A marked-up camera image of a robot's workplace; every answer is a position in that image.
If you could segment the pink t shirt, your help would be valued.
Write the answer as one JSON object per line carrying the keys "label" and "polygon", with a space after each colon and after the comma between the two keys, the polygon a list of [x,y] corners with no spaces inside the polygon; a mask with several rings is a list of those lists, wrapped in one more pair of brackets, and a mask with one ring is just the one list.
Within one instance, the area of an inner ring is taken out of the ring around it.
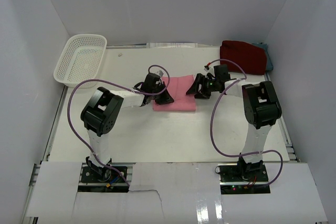
{"label": "pink t shirt", "polygon": [[194,112],[196,101],[193,95],[186,95],[187,90],[194,82],[194,76],[170,77],[168,93],[174,99],[173,103],[158,105],[153,103],[153,110],[156,112]]}

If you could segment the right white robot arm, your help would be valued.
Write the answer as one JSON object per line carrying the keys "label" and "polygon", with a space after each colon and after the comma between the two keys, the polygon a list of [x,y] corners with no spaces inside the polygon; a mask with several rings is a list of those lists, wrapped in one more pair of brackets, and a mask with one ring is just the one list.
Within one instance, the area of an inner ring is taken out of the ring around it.
{"label": "right white robot arm", "polygon": [[255,180],[264,167],[263,154],[266,153],[265,142],[271,128],[282,115],[282,109],[275,88],[271,81],[257,84],[247,82],[247,77],[231,78],[228,66],[210,64],[205,66],[206,74],[198,73],[186,95],[196,99],[209,99],[213,92],[220,97],[231,95],[242,98],[244,115],[248,122],[243,150],[235,155],[237,175],[247,182]]}

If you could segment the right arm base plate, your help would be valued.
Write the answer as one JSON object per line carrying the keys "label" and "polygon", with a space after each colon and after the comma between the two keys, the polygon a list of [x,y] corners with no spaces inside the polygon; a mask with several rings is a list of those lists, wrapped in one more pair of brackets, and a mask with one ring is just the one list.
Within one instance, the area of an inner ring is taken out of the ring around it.
{"label": "right arm base plate", "polygon": [[269,194],[268,174],[265,165],[260,170],[244,177],[236,164],[220,164],[215,168],[219,175],[221,195]]}

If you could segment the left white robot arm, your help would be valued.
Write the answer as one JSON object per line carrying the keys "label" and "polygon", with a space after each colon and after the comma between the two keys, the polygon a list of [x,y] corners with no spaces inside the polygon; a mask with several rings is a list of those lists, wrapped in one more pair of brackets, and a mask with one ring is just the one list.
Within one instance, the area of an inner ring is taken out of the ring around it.
{"label": "left white robot arm", "polygon": [[89,135],[92,149],[86,163],[93,176],[101,182],[111,177],[108,134],[113,129],[122,108],[141,107],[154,101],[158,105],[174,102],[166,83],[157,73],[149,73],[143,82],[130,91],[108,90],[99,87],[81,113],[81,120]]}

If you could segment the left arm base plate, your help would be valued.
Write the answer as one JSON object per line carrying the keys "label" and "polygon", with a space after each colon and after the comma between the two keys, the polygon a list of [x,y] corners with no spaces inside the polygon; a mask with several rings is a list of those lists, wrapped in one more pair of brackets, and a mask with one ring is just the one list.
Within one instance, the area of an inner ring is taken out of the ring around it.
{"label": "left arm base plate", "polygon": [[84,166],[81,171],[78,192],[81,193],[127,193],[129,186],[114,170],[108,170],[103,179],[98,179],[92,169]]}

